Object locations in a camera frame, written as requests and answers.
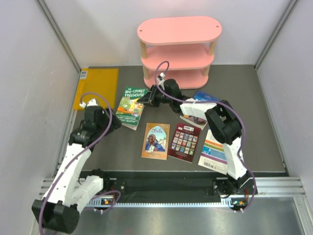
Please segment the green Treehouse book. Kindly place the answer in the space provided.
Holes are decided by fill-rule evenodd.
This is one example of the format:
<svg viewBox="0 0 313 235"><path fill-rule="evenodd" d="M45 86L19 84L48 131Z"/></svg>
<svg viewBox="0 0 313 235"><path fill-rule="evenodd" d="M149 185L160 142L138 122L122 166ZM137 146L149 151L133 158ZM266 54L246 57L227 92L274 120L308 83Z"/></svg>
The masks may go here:
<svg viewBox="0 0 313 235"><path fill-rule="evenodd" d="M130 87L125 88L115 115L123 126L136 130L143 111L143 104L137 101L142 98L148 89Z"/></svg>

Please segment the orange Othello book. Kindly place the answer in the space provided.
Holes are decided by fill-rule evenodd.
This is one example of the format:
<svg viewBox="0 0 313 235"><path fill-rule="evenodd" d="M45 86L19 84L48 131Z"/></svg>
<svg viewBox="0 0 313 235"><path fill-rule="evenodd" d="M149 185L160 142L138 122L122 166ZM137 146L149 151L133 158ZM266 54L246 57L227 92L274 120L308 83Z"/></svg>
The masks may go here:
<svg viewBox="0 0 313 235"><path fill-rule="evenodd" d="M141 157L167 160L170 124L147 123Z"/></svg>

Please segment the dark red book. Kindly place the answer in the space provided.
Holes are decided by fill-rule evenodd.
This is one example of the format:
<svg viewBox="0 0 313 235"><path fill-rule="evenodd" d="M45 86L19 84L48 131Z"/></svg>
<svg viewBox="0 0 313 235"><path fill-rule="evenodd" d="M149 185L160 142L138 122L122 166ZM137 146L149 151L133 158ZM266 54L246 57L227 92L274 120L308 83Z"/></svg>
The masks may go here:
<svg viewBox="0 0 313 235"><path fill-rule="evenodd" d="M168 150L168 156L192 163L200 133L200 128L179 122Z"/></svg>

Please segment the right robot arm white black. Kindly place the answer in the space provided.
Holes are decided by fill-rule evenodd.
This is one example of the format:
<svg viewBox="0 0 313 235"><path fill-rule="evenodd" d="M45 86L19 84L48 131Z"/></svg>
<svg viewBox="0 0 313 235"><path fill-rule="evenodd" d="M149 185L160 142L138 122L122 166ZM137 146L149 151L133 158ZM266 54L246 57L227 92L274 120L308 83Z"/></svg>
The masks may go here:
<svg viewBox="0 0 313 235"><path fill-rule="evenodd" d="M206 119L215 140L224 149L227 161L227 187L230 193L241 193L254 177L243 160L242 147L246 129L242 119L226 100L199 101L182 94L174 79L159 80L138 100L145 106L169 104L175 113Z"/></svg>

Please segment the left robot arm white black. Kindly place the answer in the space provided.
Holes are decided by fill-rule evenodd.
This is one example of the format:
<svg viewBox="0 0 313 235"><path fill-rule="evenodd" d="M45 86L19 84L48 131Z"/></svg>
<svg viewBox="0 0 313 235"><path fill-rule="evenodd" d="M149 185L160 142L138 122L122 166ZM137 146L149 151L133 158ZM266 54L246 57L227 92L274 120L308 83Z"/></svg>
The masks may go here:
<svg viewBox="0 0 313 235"><path fill-rule="evenodd" d="M107 134L121 127L121 122L110 107L88 105L78 129L68 141L64 160L42 199L34 200L32 211L39 225L39 233L53 230L71 234L76 229L80 214L90 201L108 194L120 195L111 188L108 174L94 170L92 175L77 185L81 170L91 156L94 146Z"/></svg>

